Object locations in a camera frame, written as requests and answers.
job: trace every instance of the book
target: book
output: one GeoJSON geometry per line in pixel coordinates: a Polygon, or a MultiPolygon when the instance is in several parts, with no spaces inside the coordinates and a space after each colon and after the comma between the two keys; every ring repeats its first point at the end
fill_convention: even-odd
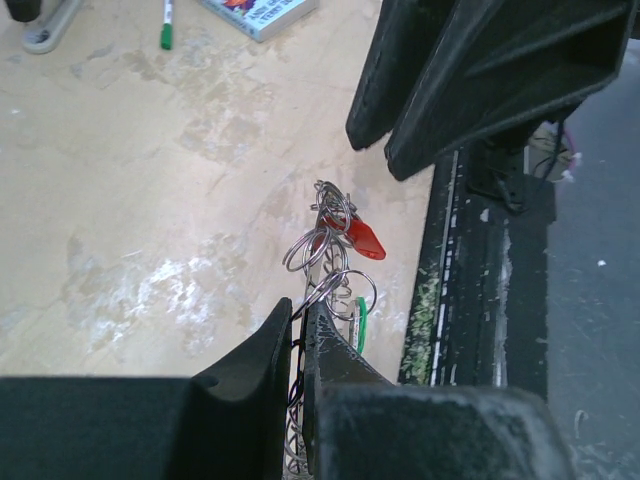
{"type": "Polygon", "coordinates": [[[201,0],[205,7],[264,42],[314,10],[319,0],[201,0]]]}

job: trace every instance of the marker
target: marker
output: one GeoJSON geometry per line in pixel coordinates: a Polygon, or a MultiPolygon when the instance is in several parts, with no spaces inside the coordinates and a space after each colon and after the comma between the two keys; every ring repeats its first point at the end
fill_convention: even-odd
{"type": "Polygon", "coordinates": [[[171,50],[173,46],[173,0],[164,0],[164,25],[160,34],[160,47],[171,50]]]}

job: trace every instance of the metal wire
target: metal wire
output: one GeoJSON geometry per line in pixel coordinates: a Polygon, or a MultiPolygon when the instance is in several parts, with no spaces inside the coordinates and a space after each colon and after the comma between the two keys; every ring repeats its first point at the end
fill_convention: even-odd
{"type": "Polygon", "coordinates": [[[348,194],[344,195],[331,182],[319,180],[314,187],[316,203],[311,205],[311,210],[318,212],[316,225],[289,248],[282,260],[288,271],[303,271],[307,279],[305,299],[291,316],[291,321],[302,319],[302,324],[300,338],[292,344],[293,349],[298,349],[298,360],[296,378],[289,391],[285,441],[287,479],[312,478],[302,438],[306,310],[316,302],[325,302],[334,321],[353,321],[353,316],[348,313],[353,296],[349,276],[353,275],[363,277],[373,290],[373,300],[367,308],[368,313],[374,309],[378,299],[378,290],[373,280],[364,272],[349,266],[347,250],[353,248],[353,245],[347,232],[353,219],[359,219],[356,206],[348,194]]]}

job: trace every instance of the red object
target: red object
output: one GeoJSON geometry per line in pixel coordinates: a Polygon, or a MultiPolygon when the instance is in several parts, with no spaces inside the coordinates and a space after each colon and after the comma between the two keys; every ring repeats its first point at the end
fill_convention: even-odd
{"type": "MultiPolygon", "coordinates": [[[[341,225],[337,225],[332,219],[328,218],[326,221],[331,227],[341,230],[341,225]]],[[[384,260],[387,257],[387,252],[384,251],[376,234],[362,220],[352,218],[346,235],[353,242],[354,250],[360,255],[372,260],[384,260]]]]}

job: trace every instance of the green plastic piece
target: green plastic piece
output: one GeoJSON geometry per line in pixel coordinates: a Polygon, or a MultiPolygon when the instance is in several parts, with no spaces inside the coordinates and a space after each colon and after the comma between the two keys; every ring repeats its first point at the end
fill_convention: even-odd
{"type": "Polygon", "coordinates": [[[358,332],[358,353],[362,355],[364,351],[364,341],[367,338],[367,302],[364,298],[358,297],[360,306],[360,331],[358,332]]]}
{"type": "Polygon", "coordinates": [[[173,26],[169,23],[165,23],[162,26],[162,33],[160,34],[160,47],[164,50],[171,50],[173,46],[173,26]]]}

